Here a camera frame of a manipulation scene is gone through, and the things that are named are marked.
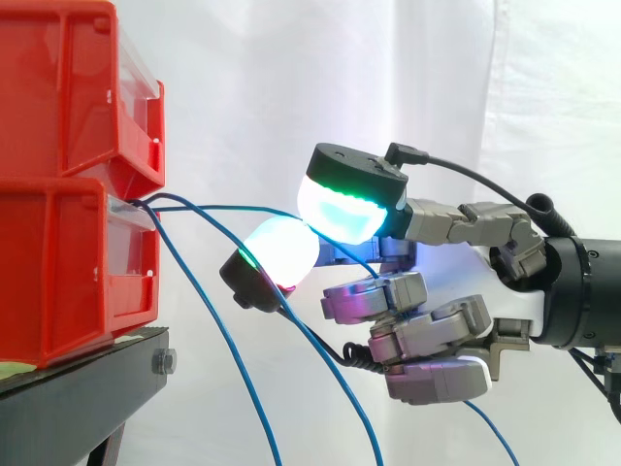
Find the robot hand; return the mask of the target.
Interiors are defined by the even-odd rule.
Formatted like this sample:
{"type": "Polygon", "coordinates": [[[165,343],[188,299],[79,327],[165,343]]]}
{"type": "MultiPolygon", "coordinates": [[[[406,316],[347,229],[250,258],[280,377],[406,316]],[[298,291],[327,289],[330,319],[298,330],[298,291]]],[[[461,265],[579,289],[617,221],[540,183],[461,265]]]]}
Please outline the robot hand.
{"type": "Polygon", "coordinates": [[[526,350],[544,327],[544,295],[529,281],[551,266],[540,212],[514,198],[457,207],[407,195],[404,165],[436,158],[392,144],[377,156],[318,144],[298,193],[299,216],[274,216],[219,274],[243,308],[282,313],[318,267],[378,265],[324,290],[324,316],[366,323],[366,344],[340,362],[381,374],[411,405],[465,402],[499,377],[502,350],[526,350]]]}

